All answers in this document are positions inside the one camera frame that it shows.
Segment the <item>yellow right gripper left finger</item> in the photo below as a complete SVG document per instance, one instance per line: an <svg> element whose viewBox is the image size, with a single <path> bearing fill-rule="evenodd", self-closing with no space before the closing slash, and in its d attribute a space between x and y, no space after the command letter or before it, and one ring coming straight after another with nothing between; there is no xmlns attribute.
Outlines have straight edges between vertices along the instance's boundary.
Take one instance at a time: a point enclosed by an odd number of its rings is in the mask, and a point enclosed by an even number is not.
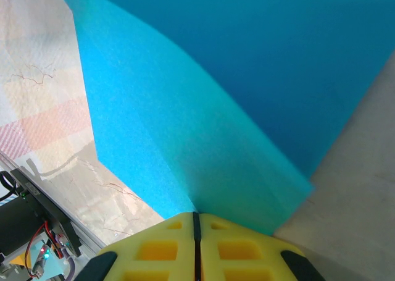
<svg viewBox="0 0 395 281"><path fill-rule="evenodd" d="M108 245L117 255L104 280L200 280L199 214L184 212Z"/></svg>

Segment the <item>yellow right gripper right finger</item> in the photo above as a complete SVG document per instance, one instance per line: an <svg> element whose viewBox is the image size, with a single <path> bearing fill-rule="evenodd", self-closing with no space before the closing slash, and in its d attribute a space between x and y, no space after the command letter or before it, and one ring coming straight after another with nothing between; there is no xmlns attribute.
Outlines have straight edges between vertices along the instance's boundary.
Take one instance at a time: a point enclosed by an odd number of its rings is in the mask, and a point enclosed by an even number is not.
<svg viewBox="0 0 395 281"><path fill-rule="evenodd" d="M211 214L200 214L203 280L308 280L296 246Z"/></svg>

